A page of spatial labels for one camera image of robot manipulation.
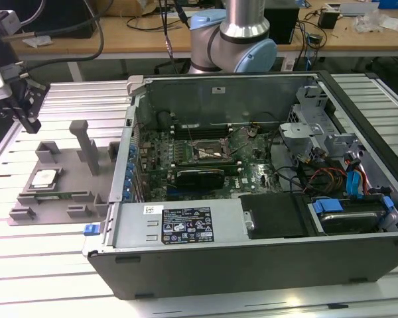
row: blue connector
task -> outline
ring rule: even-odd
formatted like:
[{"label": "blue connector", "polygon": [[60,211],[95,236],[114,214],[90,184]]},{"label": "blue connector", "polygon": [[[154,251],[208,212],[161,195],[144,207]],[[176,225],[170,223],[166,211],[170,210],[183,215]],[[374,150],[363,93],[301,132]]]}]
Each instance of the blue connector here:
[{"label": "blue connector", "polygon": [[348,195],[354,195],[359,199],[362,198],[363,195],[358,193],[360,182],[361,175],[355,170],[349,171],[346,178],[346,193]]},{"label": "blue connector", "polygon": [[130,189],[128,187],[125,187],[122,191],[122,196],[124,197],[124,199],[128,200],[130,198],[130,195]]},{"label": "blue connector", "polygon": [[135,168],[134,163],[132,163],[132,162],[128,162],[127,163],[127,169],[128,170],[134,171],[134,168]]},{"label": "blue connector", "polygon": [[92,237],[94,235],[100,235],[99,230],[100,226],[98,224],[87,224],[82,234],[84,234],[85,237]]},{"label": "blue connector", "polygon": [[124,180],[124,187],[131,187],[131,179]]},{"label": "blue connector", "polygon": [[344,210],[338,199],[319,199],[312,206],[317,214],[323,212],[342,212]]},{"label": "blue connector", "polygon": [[393,210],[395,205],[393,204],[392,199],[390,197],[386,197],[386,196],[383,197],[383,202],[386,205],[386,208],[387,208],[388,211],[392,211]]},{"label": "blue connector", "polygon": [[126,170],[126,171],[125,171],[125,176],[126,176],[128,179],[132,179],[132,178],[133,178],[133,172],[132,172],[131,170]]},{"label": "blue connector", "polygon": [[132,158],[135,157],[136,153],[137,153],[137,147],[134,144],[130,144],[128,155]]}]

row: light blue robot joint cap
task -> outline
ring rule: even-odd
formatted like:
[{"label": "light blue robot joint cap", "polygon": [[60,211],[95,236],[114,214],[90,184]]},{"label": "light blue robot joint cap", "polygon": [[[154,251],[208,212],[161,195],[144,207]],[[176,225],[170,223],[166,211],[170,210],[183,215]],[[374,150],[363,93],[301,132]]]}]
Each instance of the light blue robot joint cap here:
[{"label": "light blue robot joint cap", "polygon": [[196,30],[198,28],[220,24],[225,18],[226,10],[223,9],[199,11],[192,16],[190,30]]},{"label": "light blue robot joint cap", "polygon": [[234,72],[268,72],[277,57],[277,45],[266,38],[252,46],[237,63]]}]

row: motherboard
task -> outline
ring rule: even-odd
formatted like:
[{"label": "motherboard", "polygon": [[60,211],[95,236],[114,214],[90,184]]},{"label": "motherboard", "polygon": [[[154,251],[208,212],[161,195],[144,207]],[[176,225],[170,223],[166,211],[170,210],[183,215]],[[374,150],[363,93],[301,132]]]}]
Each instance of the motherboard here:
[{"label": "motherboard", "polygon": [[223,136],[194,129],[143,131],[139,160],[145,201],[282,192],[268,158],[270,136],[254,126],[231,128]]}]

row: metal slotted surface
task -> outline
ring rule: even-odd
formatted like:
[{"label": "metal slotted surface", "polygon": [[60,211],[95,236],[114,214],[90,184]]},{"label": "metal slotted surface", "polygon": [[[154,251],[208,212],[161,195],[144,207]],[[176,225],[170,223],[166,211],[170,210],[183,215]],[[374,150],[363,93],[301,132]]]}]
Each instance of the metal slotted surface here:
[{"label": "metal slotted surface", "polygon": [[[333,77],[398,156],[398,97],[380,79],[364,74]],[[339,112],[335,116],[348,133],[353,132]]]},{"label": "metal slotted surface", "polygon": [[[96,144],[107,146],[109,141],[119,139],[126,98],[124,81],[55,84],[40,114],[39,134],[16,130],[9,136],[8,145],[0,153],[0,317],[398,315],[398,268],[370,284],[120,301],[82,256],[83,224],[9,227],[5,219],[35,165],[34,149],[39,140],[47,138],[60,147],[77,148],[75,138],[66,130],[72,119],[87,119],[89,135]],[[329,309],[329,303],[349,308]]]}]

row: black box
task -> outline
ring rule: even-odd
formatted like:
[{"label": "black box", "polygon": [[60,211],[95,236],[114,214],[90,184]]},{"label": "black box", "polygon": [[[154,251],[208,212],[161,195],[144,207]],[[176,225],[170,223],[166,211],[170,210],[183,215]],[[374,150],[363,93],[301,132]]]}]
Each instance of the black box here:
[{"label": "black box", "polygon": [[266,0],[264,17],[270,22],[269,38],[276,44],[292,42],[299,7],[295,0]]},{"label": "black box", "polygon": [[339,14],[339,12],[321,11],[320,18],[318,19],[318,26],[320,28],[333,30]]},{"label": "black box", "polygon": [[[0,0],[0,10],[14,10],[20,21],[31,17],[38,9],[41,0]],[[96,2],[90,1],[96,11]],[[37,20],[23,28],[25,32],[53,30],[77,25],[92,15],[82,0],[47,0],[44,11]],[[92,23],[80,30],[60,34],[58,38],[91,38],[96,29]]]}]

